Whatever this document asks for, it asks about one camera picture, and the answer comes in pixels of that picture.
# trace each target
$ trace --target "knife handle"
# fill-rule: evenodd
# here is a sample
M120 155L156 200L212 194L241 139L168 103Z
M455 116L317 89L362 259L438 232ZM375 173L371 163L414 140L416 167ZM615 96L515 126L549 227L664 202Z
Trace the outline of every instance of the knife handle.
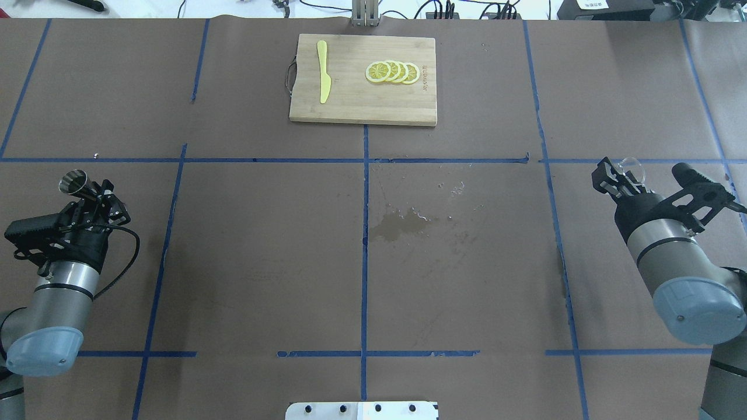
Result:
M319 53L319 69L321 74L326 74L326 41L317 42L317 52Z

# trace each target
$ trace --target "table surface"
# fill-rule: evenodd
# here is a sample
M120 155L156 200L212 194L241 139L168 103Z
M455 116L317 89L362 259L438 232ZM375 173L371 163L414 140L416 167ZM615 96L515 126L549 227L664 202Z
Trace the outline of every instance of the table surface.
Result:
M292 123L300 33L436 38L435 128ZM747 197L738 24L0 21L0 226L110 179L143 239L28 418L282 419L430 400L443 419L695 419L710 349L657 317L591 188L632 155ZM698 240L742 266L746 225ZM103 281L127 262L116 233ZM0 243L0 308L35 269Z

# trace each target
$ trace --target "wire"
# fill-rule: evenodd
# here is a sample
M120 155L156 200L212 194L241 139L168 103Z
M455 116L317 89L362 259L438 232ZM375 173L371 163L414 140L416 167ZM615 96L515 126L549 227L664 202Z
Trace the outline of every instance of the wire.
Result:
M335 9L335 10L341 10L341 11L344 11L344 12L352 12L352 11L353 11L353 9L346 9L346 8L344 8L344 7L335 7L335 6L320 6L319 4L311 4L311 3L306 3L306 2L305 2L305 1L303 1L303 0L298 0L298 1L300 1L300 2L301 2L301 4L305 4L305 5L307 5L307 6L311 6L311 7L319 7L320 9Z
M680 19L680 17L682 17L682 13L685 13L684 5L682 5L682 2L679 0L674 0L672 4L677 7L677 14L672 16L672 20Z
M181 3L181 4L179 5L179 11L178 11L178 12L176 12L176 18L177 18L177 19L179 18L179 15L181 15L181 14L182 14L182 7L184 7L184 5L185 5L185 3L186 3L186 2L187 2L187 0L184 0L184 1L182 1L182 3Z
M119 276L114 277L114 280L111 280L111 282L109 284L107 284L106 287L104 287L103 289L101 289L101 291L99 291L99 293L96 293L95 295L93 295L93 299L96 300L99 297L101 297L102 294L106 293L107 290L109 290L110 288L112 288L112 286L114 286L115 284L117 284L117 282L120 281L120 279L125 275L125 273L127 273L127 270L129 270L130 267L132 267L132 265L135 263L135 260L137 259L137 254L140 252L140 236L137 236L137 233L133 232L130 229L127 229L126 227L121 227L121 226L116 226L116 225L110 225L110 224L105 224L105 225L103 225L103 224L102 225L86 225L86 226L83 226L83 227L101 227L101 228L105 228L105 229L121 230L123 232L129 233L130 235L132 235L133 238L135 238L135 251L132 253L132 258L130 259L130 262L127 263L127 265L125 266L125 269L122 270L122 272L120 273Z
M403 17L403 18L405 18L405 19L409 19L409 17L407 17L407 16L403 15L403 14L402 14L402 12L398 12L398 11L396 11L396 10L387 10L386 12L382 12L382 13L381 13L381 16L384 16L384 15L386 15L387 13L396 13L396 14L398 14L398 15L402 16L402 17Z
M500 3L488 3L488 5L485 6L485 8L483 9L483 12L480 14L480 18L479 19L482 19L483 16L485 16L485 13L487 13L488 9L491 6L498 6L498 14L500 14Z
M441 0L428 0L423 5L420 6L417 12L415 12L415 17L413 19L417 19L418 15L420 15L420 12L429 4L429 3L438 3L438 9L434 9L433 16L437 17L440 13L444 12L444 5L441 3Z

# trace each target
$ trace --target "robotic arm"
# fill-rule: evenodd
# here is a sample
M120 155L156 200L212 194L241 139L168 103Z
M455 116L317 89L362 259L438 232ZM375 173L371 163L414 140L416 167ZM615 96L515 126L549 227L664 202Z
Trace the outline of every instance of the robotic arm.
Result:
M28 308L0 313L0 420L24 418L22 376L54 376L72 367L93 300L124 274L96 293L108 237L114 229L134 235L120 227L130 217L107 179L99 185L73 170L59 188L80 200L57 214L16 220L5 231L17 248L13 256L38 267L39 282Z
M682 190L665 198L608 158L594 189L617 204L615 223L669 332L693 345L714 345L701 420L743 420L747 413L747 273L715 266L693 238L721 210L747 213L736 197L688 164L672 175ZM687 204L675 205L691 196ZM710 210L703 218L695 213Z

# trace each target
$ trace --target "black cable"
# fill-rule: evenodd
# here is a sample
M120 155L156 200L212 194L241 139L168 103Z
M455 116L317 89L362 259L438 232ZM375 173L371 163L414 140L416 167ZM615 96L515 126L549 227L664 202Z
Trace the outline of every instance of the black cable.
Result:
M403 14L402 14L402 12L398 12L398 11L396 11L396 10L387 10L386 12L382 12L382 13L381 13L381 16L384 16L384 15L386 15L387 13L396 13L396 14L398 14L398 15L402 16L402 17L403 17L403 18L405 18L405 19L409 19L409 17L407 17L407 16L403 15Z
M682 17L682 13L685 13L685 7L681 1L675 0L672 4L677 8L677 15L673 16L671 20L677 20Z
M495 19L505 19L504 16L509 12L510 6L511 6L511 3L506 1L506 4L504 4L503 8L499 10L498 16L496 16Z
M343 7L335 7L335 6L320 6L319 4L311 4L311 3L306 3L306 2L305 2L305 1L303 1L303 0L298 0L298 1L300 1L300 2L301 2L301 4L305 4L305 5L307 5L307 6L311 6L311 7L319 7L320 9L335 9L335 10L342 10L342 11L344 11L344 12L352 12L352 11L353 11L353 9L346 9L346 8L343 8Z
M500 14L500 3L489 3L489 4L488 4L487 6L485 6L485 8L483 9L483 12L482 12L482 13L480 14L480 18L479 18L479 19L482 19L482 18L483 18L483 16L485 16L485 13L486 13L486 12L488 11L488 9L489 9L489 8L490 8L491 6L498 6L498 13Z
M420 6L420 8L418 9L418 11L417 11L417 12L415 12L415 17L413 17L413 19L417 19L417 18L418 18L418 15L420 14L420 12L421 12L421 11L423 11L423 9L424 9L424 8L425 8L425 7L426 7L426 6L427 6L427 5L429 4L429 3L438 3L439 9L440 9L441 11L443 11L443 10L444 10L444 5L443 5L443 3L441 3L441 0L428 0L428 1L426 1L425 3L423 3L423 5L421 5L421 6ZM436 17L437 13L438 13L438 9L436 9L436 10L435 10L435 11L433 12L433 16L434 16L434 17Z
M181 3L181 4L179 5L179 11L178 11L178 12L176 12L176 18L177 18L177 19L178 19L178 18L180 17L180 15L182 14L182 7L184 7L184 5L185 5L185 3L186 3L186 2L187 2L187 0L184 0L184 1L182 1L182 3Z
M133 238L135 238L135 251L132 253L132 258L130 259L130 262L127 263L127 265L125 266L125 269L122 270L119 276L114 277L114 280L111 280L111 282L107 284L106 287L101 289L99 293L96 293L95 295L93 295L93 299L96 300L99 297L101 297L102 294L106 293L107 290L112 288L112 286L117 284L117 282L120 281L120 279L125 275L125 273L127 273L127 270L129 270L130 267L132 267L132 265L135 263L135 260L137 259L137 254L140 252L140 236L137 236L137 233L133 232L130 229L127 229L126 227L121 227L121 226L116 226L116 225L108 225L108 224L107 225L84 225L82 227L101 227L104 229L121 230L123 232L129 233L130 235L132 235Z

